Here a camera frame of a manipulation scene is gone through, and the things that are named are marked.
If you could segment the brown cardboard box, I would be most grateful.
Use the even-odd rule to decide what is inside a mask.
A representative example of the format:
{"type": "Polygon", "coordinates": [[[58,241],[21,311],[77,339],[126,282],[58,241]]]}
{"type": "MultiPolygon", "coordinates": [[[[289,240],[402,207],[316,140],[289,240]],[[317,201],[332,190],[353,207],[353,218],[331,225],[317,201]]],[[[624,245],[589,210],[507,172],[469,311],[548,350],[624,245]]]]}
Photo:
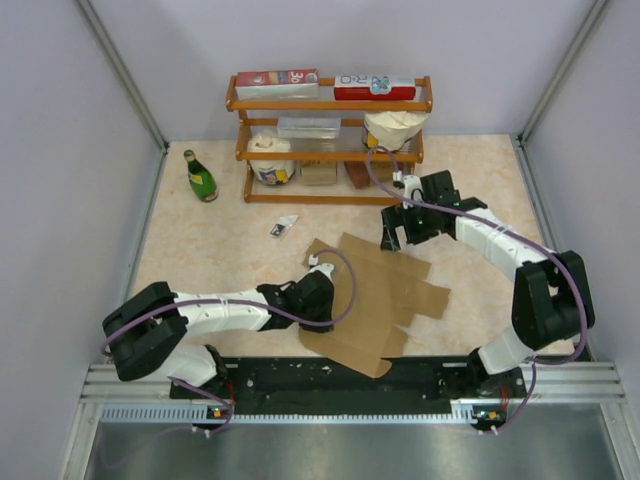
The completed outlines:
{"type": "Polygon", "coordinates": [[[391,360],[403,354],[416,315],[443,318],[450,290],[427,281],[431,264],[400,252],[383,251],[375,243],[343,233],[338,249],[355,271],[353,286],[340,259],[321,254],[322,262],[335,265],[332,316],[342,313],[351,298],[354,306],[328,333],[301,329],[302,345],[370,378],[391,369],[391,360]]]}

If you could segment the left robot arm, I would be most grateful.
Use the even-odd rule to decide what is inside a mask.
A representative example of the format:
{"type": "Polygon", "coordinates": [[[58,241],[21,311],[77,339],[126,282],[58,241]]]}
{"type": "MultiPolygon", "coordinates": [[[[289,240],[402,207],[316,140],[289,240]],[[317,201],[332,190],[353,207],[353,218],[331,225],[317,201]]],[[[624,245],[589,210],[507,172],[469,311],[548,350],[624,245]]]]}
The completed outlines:
{"type": "Polygon", "coordinates": [[[191,295],[154,282],[102,322],[117,376],[128,382],[159,373],[216,396],[226,387],[225,367],[214,346],[195,339],[230,330],[285,330],[296,317],[307,329],[328,331],[335,292],[331,271],[322,264],[297,282],[235,294],[191,295]]]}

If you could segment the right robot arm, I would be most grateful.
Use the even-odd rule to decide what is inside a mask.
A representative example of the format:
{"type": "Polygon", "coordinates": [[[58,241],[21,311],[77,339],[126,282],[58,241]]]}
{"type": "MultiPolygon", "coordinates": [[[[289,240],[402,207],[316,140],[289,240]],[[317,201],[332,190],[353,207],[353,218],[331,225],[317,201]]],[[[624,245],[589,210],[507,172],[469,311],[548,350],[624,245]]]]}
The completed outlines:
{"type": "Polygon", "coordinates": [[[580,255],[549,250],[516,233],[481,200],[462,198],[449,171],[423,177],[396,171],[392,182],[398,201],[381,212],[381,249],[399,250],[399,230],[409,245],[448,235],[481,253],[513,283],[510,326],[468,356],[464,379],[474,393],[492,394],[503,373],[594,325],[580,255]]]}

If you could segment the red white carton box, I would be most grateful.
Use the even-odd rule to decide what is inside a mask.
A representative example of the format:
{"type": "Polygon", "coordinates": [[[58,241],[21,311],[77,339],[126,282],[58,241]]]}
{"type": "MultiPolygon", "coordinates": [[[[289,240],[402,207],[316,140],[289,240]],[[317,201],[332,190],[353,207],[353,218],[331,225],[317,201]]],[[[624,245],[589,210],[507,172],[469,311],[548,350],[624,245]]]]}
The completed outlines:
{"type": "Polygon", "coordinates": [[[339,101],[409,101],[416,90],[412,77],[387,74],[336,76],[333,87],[339,101]]]}

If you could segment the red silver foil box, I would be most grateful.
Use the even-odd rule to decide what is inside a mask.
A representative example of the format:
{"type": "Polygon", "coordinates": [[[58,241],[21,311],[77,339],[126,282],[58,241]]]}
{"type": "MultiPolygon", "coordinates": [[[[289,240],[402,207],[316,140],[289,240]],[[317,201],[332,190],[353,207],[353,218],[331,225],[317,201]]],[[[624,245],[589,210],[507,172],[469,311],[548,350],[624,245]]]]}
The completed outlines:
{"type": "Polygon", "coordinates": [[[310,99],[319,94],[315,68],[239,72],[235,90],[239,100],[310,99]]]}

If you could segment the brown brick package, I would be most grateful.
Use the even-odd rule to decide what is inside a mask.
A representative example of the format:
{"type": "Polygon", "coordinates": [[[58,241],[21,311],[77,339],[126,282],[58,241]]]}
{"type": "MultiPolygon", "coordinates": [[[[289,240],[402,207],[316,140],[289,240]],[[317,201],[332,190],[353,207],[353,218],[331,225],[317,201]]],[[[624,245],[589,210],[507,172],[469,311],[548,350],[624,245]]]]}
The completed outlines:
{"type": "MultiPolygon", "coordinates": [[[[373,184],[364,162],[345,162],[346,173],[356,189],[363,189],[373,184]]],[[[391,182],[395,171],[391,162],[372,162],[371,169],[380,182],[391,182]]]]}

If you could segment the small clear plastic packet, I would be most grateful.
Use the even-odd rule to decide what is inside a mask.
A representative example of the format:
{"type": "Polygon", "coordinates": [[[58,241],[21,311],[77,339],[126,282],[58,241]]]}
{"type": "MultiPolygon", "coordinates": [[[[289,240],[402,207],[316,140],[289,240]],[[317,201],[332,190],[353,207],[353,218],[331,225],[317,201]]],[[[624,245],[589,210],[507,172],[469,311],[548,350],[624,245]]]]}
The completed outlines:
{"type": "Polygon", "coordinates": [[[271,228],[269,235],[273,238],[281,238],[295,225],[298,220],[297,215],[280,217],[271,228]]]}

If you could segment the large white paper bag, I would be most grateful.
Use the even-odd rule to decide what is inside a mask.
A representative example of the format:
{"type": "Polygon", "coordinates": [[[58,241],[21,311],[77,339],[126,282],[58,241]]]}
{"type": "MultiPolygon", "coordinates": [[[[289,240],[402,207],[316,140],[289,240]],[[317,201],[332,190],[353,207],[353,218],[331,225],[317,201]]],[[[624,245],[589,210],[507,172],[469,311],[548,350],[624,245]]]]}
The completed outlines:
{"type": "Polygon", "coordinates": [[[367,148],[382,146],[400,151],[418,134],[428,114],[417,111],[380,111],[364,115],[362,142],[367,148]]]}

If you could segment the tan cardboard block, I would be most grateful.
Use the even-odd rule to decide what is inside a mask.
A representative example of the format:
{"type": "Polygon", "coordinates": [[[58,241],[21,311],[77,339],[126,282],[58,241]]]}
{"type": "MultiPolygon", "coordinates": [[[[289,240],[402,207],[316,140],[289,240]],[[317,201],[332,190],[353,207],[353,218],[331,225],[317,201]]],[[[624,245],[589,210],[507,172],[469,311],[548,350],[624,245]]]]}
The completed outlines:
{"type": "Polygon", "coordinates": [[[300,163],[300,175],[304,185],[326,186],[337,182],[337,165],[334,162],[305,161],[300,163]]]}

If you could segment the small white flour bag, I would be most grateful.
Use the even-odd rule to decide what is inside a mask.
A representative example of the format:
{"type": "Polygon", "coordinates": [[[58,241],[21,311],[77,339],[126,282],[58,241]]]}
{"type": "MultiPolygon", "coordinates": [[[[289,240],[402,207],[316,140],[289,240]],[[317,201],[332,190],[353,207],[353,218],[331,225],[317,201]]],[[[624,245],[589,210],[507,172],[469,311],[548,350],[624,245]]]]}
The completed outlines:
{"type": "Polygon", "coordinates": [[[256,160],[250,160],[249,164],[263,184],[284,185],[293,177],[295,163],[283,157],[283,154],[291,151],[291,143],[278,136],[275,131],[264,130],[252,136],[247,151],[259,155],[256,160]]]}

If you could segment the clear plastic container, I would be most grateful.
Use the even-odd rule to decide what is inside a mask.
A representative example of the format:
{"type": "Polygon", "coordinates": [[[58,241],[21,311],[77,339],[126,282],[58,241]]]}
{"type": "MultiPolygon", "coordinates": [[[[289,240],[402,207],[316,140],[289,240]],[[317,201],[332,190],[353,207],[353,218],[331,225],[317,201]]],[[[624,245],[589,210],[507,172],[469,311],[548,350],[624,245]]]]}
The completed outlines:
{"type": "Polygon", "coordinates": [[[277,132],[286,139],[336,139],[341,130],[339,118],[281,117],[277,132]]]}

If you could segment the green glass bottle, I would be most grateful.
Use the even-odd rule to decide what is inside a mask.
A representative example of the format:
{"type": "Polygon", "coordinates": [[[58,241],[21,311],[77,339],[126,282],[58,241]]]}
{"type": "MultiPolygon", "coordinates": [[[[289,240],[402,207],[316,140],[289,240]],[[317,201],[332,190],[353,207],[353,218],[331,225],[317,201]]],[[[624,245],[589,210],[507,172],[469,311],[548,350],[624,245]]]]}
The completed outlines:
{"type": "Polygon", "coordinates": [[[214,201],[218,187],[210,171],[197,159],[193,150],[185,150],[184,160],[188,169],[188,180],[196,197],[205,203],[214,201]]]}

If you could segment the wooden three-tier shelf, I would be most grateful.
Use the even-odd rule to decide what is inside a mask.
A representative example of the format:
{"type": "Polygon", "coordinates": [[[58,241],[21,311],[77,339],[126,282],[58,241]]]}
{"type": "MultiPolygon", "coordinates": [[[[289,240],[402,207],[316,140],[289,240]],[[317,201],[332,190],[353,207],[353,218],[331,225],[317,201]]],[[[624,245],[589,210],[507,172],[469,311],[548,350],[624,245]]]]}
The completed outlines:
{"type": "Polygon", "coordinates": [[[294,194],[294,193],[256,193],[254,185],[258,179],[253,173],[250,160],[259,155],[249,153],[247,145],[251,137],[260,129],[276,127],[276,117],[251,117],[251,111],[267,112],[303,112],[303,113],[338,113],[341,120],[339,137],[335,140],[297,140],[293,141],[293,150],[283,154],[299,166],[305,161],[334,162],[336,165],[345,162],[365,162],[368,156],[365,145],[361,141],[364,120],[362,117],[346,118],[346,112],[360,115],[375,111],[423,111],[429,114],[433,107],[431,78],[416,78],[416,98],[412,101],[336,101],[336,100],[239,100],[235,90],[236,76],[232,76],[225,97],[225,106],[229,112],[239,116],[239,130],[236,141],[235,157],[246,163],[246,176],[243,188],[243,200],[246,203],[262,204],[306,204],[306,205],[370,205],[387,207],[396,201],[382,192],[368,195],[364,190],[349,189],[348,195],[337,194],[294,194]]]}

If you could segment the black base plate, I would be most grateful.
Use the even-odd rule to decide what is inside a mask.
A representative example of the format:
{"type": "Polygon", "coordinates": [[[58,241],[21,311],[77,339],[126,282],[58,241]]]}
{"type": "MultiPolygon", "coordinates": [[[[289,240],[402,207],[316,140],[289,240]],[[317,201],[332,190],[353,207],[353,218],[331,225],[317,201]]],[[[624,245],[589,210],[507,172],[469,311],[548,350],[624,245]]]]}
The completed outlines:
{"type": "Polygon", "coordinates": [[[393,359],[380,378],[323,358],[228,357],[222,375],[200,388],[233,400],[242,414],[445,413],[452,400],[502,406],[525,396],[519,368],[478,384],[461,356],[393,359]]]}

